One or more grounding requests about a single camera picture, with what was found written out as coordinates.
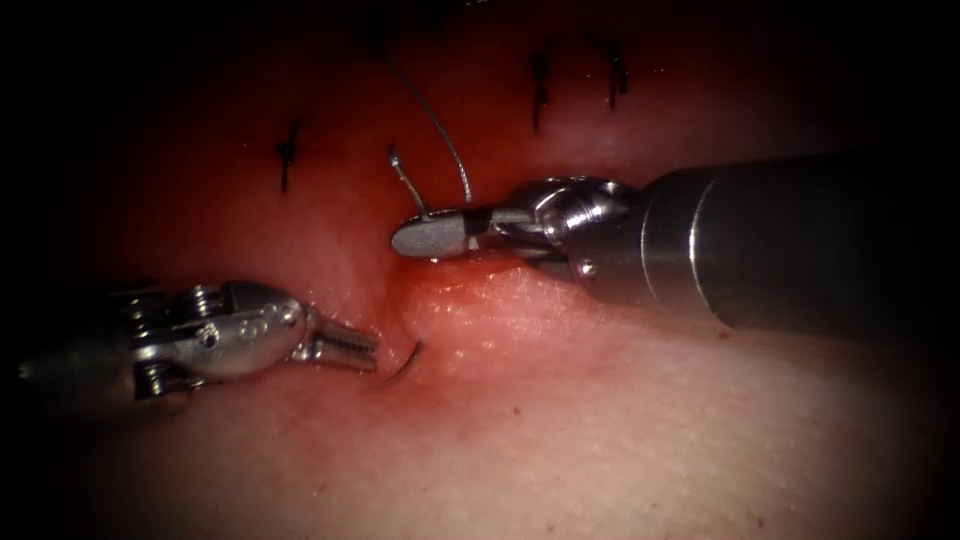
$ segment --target metallic tool tip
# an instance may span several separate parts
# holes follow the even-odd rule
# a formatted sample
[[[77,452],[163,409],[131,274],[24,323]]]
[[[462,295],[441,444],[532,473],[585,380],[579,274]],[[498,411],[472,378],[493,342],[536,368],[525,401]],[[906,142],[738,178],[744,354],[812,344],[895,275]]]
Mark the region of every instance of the metallic tool tip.
[[[462,216],[405,223],[390,237],[390,246],[404,257],[449,258],[467,251],[467,231]]]
[[[376,371],[377,359],[371,353],[335,341],[314,341],[313,361],[321,365],[341,366],[361,371]]]
[[[307,324],[310,338],[290,355],[290,361],[377,370],[376,336],[320,317],[313,308],[307,309]]]

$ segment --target screw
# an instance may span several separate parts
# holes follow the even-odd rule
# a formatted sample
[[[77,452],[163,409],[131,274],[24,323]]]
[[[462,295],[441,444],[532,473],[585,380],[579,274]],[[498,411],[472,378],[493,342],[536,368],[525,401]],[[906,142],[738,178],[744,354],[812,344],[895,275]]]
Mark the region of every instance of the screw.
[[[250,321],[240,323],[240,339],[242,341],[253,341],[257,338],[257,327],[250,324]]]
[[[293,326],[297,323],[297,314],[294,309],[290,306],[283,306],[280,310],[280,321],[283,322],[285,326]]]
[[[217,327],[214,326],[213,323],[207,323],[197,330],[197,339],[201,345],[210,349],[214,347],[220,339],[220,332],[217,331]]]
[[[583,259],[577,264],[577,274],[587,281],[592,281],[597,275],[597,268],[590,259]]]

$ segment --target black suture stitch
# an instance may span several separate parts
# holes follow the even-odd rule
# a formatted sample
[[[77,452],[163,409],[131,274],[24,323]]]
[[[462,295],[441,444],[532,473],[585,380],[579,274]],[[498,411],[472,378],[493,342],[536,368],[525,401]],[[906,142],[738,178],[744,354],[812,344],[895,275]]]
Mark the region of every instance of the black suture stitch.
[[[547,55],[550,50],[548,41],[540,51],[530,54],[530,71],[533,74],[533,132],[540,132],[540,109],[550,101],[547,94],[547,75],[550,73],[550,62]]]
[[[290,128],[290,135],[285,141],[281,141],[277,144],[277,153],[280,154],[280,157],[283,159],[283,169],[280,172],[280,191],[283,193],[287,192],[287,176],[289,174],[290,165],[293,164],[293,158],[296,155],[297,147],[294,144],[294,141],[297,138],[297,133],[300,131],[300,125],[302,120],[297,120],[293,123],[293,126]]]
[[[606,43],[602,39],[587,34],[587,39],[607,55],[607,61],[610,62],[610,94],[608,102],[610,110],[617,107],[617,94],[627,93],[627,69],[623,66],[623,48],[620,40],[614,39]]]

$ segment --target skin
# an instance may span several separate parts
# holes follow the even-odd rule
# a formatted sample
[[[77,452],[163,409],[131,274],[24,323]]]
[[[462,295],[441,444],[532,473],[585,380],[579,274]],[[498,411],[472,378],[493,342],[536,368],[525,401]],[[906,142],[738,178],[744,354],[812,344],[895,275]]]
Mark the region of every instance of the skin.
[[[641,187],[681,166],[897,135],[869,74],[850,68],[863,59],[803,21],[567,4],[456,7],[435,30],[385,12],[387,50],[453,138],[478,203],[554,174]],[[393,254],[414,207],[389,144],[432,207],[462,205],[462,188],[413,96],[346,24],[363,19],[322,15],[237,19],[146,62],[38,208],[37,234],[72,264],[37,266],[64,283],[277,285],[380,335],[380,373],[280,365],[202,390],[184,414],[53,450],[37,491],[60,526],[156,538],[930,526],[951,424],[918,353],[603,306],[518,261]],[[631,87],[613,112],[586,31],[623,43]],[[534,135],[528,55],[548,36],[551,102]],[[298,119],[284,195],[274,146]],[[417,340],[407,376],[377,386]]]

